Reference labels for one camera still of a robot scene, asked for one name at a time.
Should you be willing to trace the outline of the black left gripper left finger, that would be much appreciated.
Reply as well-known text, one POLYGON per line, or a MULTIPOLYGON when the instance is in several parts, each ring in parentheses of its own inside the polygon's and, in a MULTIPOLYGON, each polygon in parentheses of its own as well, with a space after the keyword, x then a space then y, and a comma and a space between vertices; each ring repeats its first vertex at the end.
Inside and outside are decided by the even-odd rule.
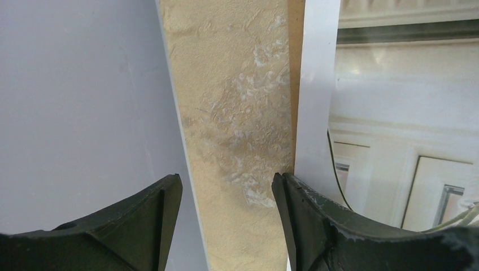
POLYGON ((168 175, 53 230, 1 235, 2 270, 164 270, 182 198, 168 175))

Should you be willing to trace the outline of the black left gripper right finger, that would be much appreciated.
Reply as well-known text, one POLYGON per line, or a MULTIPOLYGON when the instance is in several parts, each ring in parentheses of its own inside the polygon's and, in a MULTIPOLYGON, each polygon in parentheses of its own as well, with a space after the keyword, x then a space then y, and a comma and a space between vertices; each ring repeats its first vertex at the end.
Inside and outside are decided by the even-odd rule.
POLYGON ((292 270, 477 270, 478 229, 422 233, 359 215, 290 173, 272 191, 292 270))

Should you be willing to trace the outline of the plant photo print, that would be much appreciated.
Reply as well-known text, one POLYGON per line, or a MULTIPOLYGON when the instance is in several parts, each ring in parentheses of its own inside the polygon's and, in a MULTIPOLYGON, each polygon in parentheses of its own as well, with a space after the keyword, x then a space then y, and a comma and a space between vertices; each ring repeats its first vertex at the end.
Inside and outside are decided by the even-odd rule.
POLYGON ((478 229, 478 2, 305 1, 295 154, 366 218, 478 229))

